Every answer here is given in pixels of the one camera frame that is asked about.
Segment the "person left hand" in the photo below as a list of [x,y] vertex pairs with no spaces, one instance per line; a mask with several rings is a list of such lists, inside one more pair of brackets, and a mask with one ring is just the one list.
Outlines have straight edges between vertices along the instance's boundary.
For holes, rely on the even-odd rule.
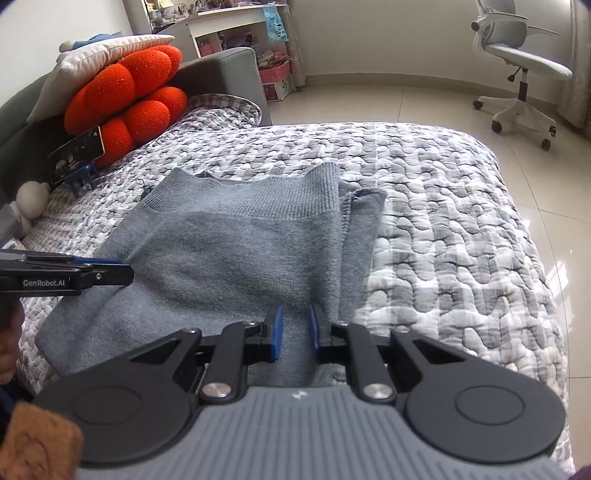
[[0,383],[2,385],[8,384],[16,372],[17,360],[20,357],[19,340],[22,334],[24,318],[23,306],[17,300],[11,306],[10,315],[8,316],[10,324],[1,332]]

